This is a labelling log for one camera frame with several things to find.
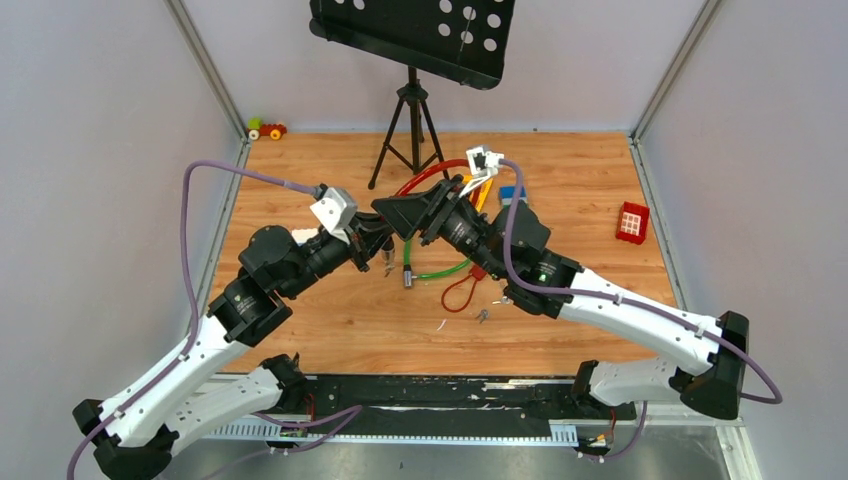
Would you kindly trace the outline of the keys of red lock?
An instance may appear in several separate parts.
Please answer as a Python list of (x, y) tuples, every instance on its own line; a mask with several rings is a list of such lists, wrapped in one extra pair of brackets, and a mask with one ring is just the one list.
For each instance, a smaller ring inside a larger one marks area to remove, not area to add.
[(381, 249), (380, 254), (384, 265), (384, 276), (388, 277), (395, 269), (395, 249)]

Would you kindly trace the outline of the green cable lock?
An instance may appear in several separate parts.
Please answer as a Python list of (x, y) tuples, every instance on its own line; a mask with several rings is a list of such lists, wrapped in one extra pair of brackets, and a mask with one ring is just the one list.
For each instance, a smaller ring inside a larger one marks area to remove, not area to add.
[(411, 289), (414, 286), (414, 282), (418, 279), (423, 280), (432, 280), (432, 279), (440, 279), (445, 278), (456, 273), (461, 273), (465, 269), (470, 267), (471, 261), (469, 259), (465, 259), (458, 264), (446, 268), (439, 271), (432, 272), (416, 272), (412, 266), (411, 261), (412, 254), (412, 241), (408, 240), (404, 243), (403, 247), (403, 269), (402, 269), (402, 281), (403, 287), (405, 289)]

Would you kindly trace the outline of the thick red cable lock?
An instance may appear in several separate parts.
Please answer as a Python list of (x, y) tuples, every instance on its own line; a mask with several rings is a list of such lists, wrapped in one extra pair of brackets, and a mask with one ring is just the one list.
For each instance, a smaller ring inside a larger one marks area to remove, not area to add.
[(446, 173), (450, 168), (459, 168), (459, 167), (467, 167), (468, 163), (464, 159), (451, 159), (445, 160), (443, 162), (438, 162), (435, 165), (432, 165), (417, 175), (413, 176), (410, 180), (408, 180), (402, 187), (398, 189), (395, 193), (395, 196), (405, 196), (411, 192), (413, 188), (422, 183), (427, 178), (437, 174), (437, 173)]

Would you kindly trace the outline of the red padlock with thin cable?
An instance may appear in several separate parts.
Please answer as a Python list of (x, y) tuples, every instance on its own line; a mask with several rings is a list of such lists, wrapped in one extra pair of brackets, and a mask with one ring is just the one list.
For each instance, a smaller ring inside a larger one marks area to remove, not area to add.
[(448, 285), (442, 292), (440, 304), (449, 313), (459, 313), (465, 310), (473, 300), (477, 285), (486, 277), (479, 266), (473, 266), (459, 280)]

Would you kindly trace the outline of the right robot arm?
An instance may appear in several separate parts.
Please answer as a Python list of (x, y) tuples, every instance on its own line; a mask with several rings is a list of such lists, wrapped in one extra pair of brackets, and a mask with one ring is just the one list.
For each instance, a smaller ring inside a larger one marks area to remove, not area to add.
[(653, 359), (580, 364), (571, 403), (584, 417), (631, 402), (680, 401), (719, 420), (739, 415), (748, 319), (727, 311), (695, 314), (656, 302), (548, 248), (551, 231), (524, 203), (490, 219), (460, 197), (455, 181), (427, 192), (379, 198), (374, 210), (402, 239), (450, 244), (486, 274), (505, 281), (522, 311), (580, 322), (653, 352)]

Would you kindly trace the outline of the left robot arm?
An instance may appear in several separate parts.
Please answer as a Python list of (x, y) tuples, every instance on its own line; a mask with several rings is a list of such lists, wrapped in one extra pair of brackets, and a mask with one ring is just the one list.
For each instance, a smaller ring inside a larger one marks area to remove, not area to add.
[(238, 418), (276, 407), (298, 411), (306, 380), (296, 358), (264, 360), (248, 376), (203, 395), (214, 373), (286, 321), (286, 305), (346, 262), (365, 271), (392, 231), (377, 214), (357, 212), (339, 237), (320, 228), (305, 242), (279, 225), (256, 231), (241, 267), (188, 335), (145, 375), (114, 396), (73, 410), (94, 458), (110, 479), (153, 479), (195, 441)]

